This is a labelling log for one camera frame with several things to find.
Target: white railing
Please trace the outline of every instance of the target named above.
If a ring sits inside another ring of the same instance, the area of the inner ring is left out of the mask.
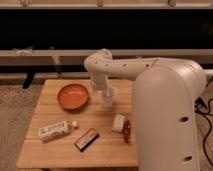
[[[21,56],[88,56],[97,50],[33,50],[14,49],[0,50],[0,58]],[[213,56],[213,49],[116,49],[110,50],[114,56]]]
[[[126,3],[119,3],[109,1],[109,0],[79,0],[81,3],[77,3],[78,1],[46,1],[45,0],[1,0],[0,8],[89,8],[89,9],[213,9],[213,1],[204,1],[200,0],[200,2],[195,1],[194,3],[184,3],[184,0],[164,0],[159,2],[149,2],[149,1],[138,1],[138,3],[133,2],[130,3],[131,0],[126,0]]]

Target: cable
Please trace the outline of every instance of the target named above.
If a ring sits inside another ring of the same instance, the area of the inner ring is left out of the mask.
[[[213,81],[213,76],[212,76],[212,77],[209,79],[209,81],[207,82],[206,87],[208,87],[209,84],[210,84],[212,81]]]
[[[211,98],[211,99],[209,99],[208,100],[208,110],[207,110],[207,112],[203,112],[203,111],[201,111],[200,109],[199,109],[199,104],[197,104],[196,106],[195,106],[195,112],[196,113],[199,113],[199,114],[202,114],[202,115],[208,115],[208,116],[213,116],[213,114],[212,113],[210,113],[211,112],[211,102],[213,101],[213,98]]]
[[[210,157],[209,157],[209,155],[208,155],[208,153],[207,153],[207,149],[206,149],[206,142],[207,142],[207,140],[208,140],[209,135],[210,135],[211,132],[212,132],[212,123],[211,123],[210,119],[207,117],[207,116],[213,116],[213,114],[210,113],[210,111],[211,111],[211,106],[210,106],[210,104],[211,104],[212,101],[213,101],[213,99],[209,99],[209,101],[208,101],[208,111],[207,111],[207,112],[202,112],[202,111],[199,109],[199,104],[197,104],[197,105],[195,106],[195,112],[196,112],[197,114],[201,115],[202,117],[204,117],[204,118],[207,120],[208,124],[209,124],[209,129],[208,129],[206,135],[205,135],[204,138],[203,138],[203,144],[202,144],[202,145],[203,145],[203,152],[204,152],[204,154],[205,154],[207,160],[209,161],[210,165],[213,167],[213,162],[211,161],[211,159],[210,159]]]

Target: red object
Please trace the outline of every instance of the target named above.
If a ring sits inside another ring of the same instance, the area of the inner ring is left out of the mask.
[[[130,121],[126,120],[124,122],[124,129],[123,129],[123,133],[124,133],[124,141],[129,144],[130,143],[130,132],[131,132],[131,125],[130,125]]]
[[[81,84],[69,84],[63,87],[57,96],[59,104],[68,110],[78,109],[89,100],[86,87]]]

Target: chocolate bar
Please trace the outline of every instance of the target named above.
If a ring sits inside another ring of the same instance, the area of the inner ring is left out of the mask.
[[[80,137],[76,142],[75,146],[83,152],[95,139],[99,137],[99,134],[94,128],[87,131],[82,137]]]

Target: white object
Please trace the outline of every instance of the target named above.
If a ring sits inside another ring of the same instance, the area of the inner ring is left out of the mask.
[[[194,101],[206,85],[202,67],[183,59],[111,60],[101,57],[100,51],[84,62],[92,75],[134,81],[139,170],[200,171]]]
[[[42,141],[48,141],[56,136],[70,132],[67,121],[51,124],[39,129],[38,136]]]
[[[15,56],[31,56],[33,55],[33,49],[14,49]]]
[[[119,133],[123,132],[124,122],[125,122],[125,116],[121,114],[116,114],[113,121],[112,131],[119,132]]]
[[[116,90],[113,87],[109,87],[106,90],[103,90],[101,92],[102,100],[103,100],[103,106],[106,108],[112,107],[115,97],[116,97]]]
[[[72,127],[77,129],[78,128],[78,122],[77,121],[72,121]]]
[[[29,4],[32,3],[32,0],[19,0],[23,7],[29,7]]]

